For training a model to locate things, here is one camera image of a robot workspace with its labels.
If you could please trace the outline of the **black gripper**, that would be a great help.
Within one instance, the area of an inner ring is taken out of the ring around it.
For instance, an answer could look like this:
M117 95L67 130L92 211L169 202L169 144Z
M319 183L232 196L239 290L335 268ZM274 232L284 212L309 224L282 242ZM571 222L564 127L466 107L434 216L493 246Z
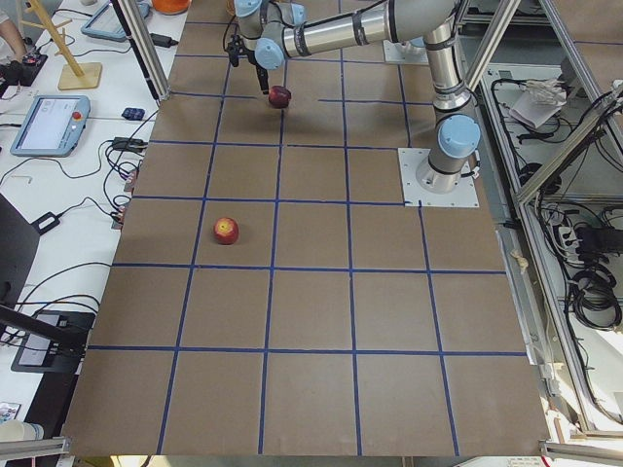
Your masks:
M258 62L256 53L253 50L247 49L245 52L248 62L255 66L256 76L260 86L262 94L269 94L269 73L266 69L262 68L262 65Z

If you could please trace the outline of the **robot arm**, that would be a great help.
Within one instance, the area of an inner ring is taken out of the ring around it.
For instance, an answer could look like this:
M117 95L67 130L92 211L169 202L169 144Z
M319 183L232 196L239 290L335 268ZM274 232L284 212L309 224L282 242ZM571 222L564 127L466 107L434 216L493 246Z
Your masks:
M382 41L401 44L420 38L434 88L436 141L416 177L439 195L457 186L475 154L481 130L470 109L472 94L458 69L456 1L377 1L329 18L310 20L303 5L280 1L237 1L238 32L223 42L232 66L246 57L263 93L268 74L293 57L307 57Z

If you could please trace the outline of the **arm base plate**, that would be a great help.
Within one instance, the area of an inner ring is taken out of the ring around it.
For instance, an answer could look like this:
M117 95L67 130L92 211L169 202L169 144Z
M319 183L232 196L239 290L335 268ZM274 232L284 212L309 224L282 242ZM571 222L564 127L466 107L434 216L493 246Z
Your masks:
M428 59L422 37L401 43L384 40L385 62L392 64L427 65Z
M403 201L406 206L478 208L475 180L479 166L463 164L461 172L446 175L429 164L428 148L398 148Z

